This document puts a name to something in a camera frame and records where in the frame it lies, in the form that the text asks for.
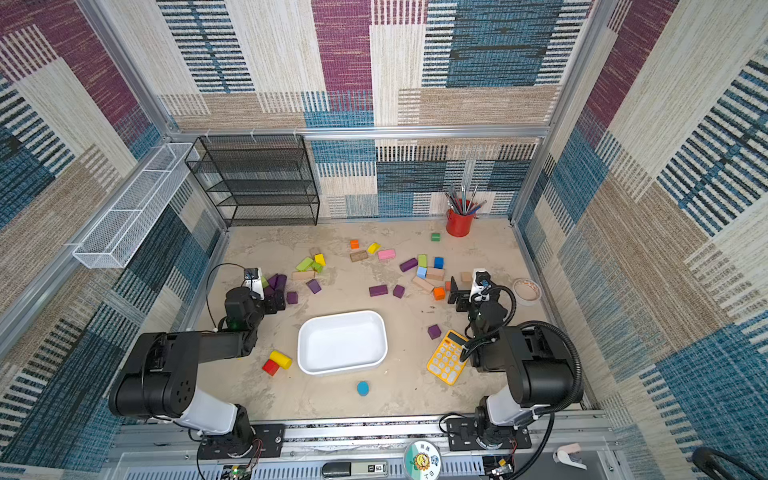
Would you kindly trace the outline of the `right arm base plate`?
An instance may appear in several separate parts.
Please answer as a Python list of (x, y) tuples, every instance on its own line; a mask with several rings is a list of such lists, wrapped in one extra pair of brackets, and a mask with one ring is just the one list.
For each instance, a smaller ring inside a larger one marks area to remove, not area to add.
[(449, 449), (456, 452), (474, 450), (512, 450), (532, 447), (530, 435), (522, 428), (477, 423), (468, 417), (451, 416), (440, 422), (448, 437)]

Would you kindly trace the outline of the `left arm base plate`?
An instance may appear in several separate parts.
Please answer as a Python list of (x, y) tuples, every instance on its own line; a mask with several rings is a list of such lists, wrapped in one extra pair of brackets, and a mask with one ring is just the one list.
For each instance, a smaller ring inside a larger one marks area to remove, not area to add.
[(277, 458), (281, 455), (285, 424), (251, 425), (244, 434), (206, 436), (199, 444), (199, 460)]

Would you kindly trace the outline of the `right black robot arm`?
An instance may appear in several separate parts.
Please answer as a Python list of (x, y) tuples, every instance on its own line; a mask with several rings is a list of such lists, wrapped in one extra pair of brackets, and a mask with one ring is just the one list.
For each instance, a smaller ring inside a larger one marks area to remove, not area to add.
[(467, 314), (468, 327), (463, 335), (445, 335), (430, 361), (433, 373), (449, 384), (468, 366), (506, 376), (501, 390), (483, 397), (472, 415), (449, 413), (439, 421), (450, 449), (528, 448), (529, 425), (582, 400), (584, 372), (575, 344), (545, 321), (514, 325), (514, 292), (484, 277), (470, 290), (452, 284), (448, 302)]

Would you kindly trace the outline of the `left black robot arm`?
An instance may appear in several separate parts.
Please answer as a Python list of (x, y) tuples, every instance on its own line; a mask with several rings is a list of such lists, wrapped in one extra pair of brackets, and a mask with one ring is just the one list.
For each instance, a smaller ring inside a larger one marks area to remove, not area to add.
[(163, 419), (209, 437), (247, 444), (253, 431), (244, 407), (223, 402), (197, 386), (199, 366), (251, 354), (267, 315), (286, 307), (284, 290), (259, 294), (248, 286), (229, 290), (226, 315), (216, 331), (150, 332), (138, 337), (109, 395), (118, 417)]

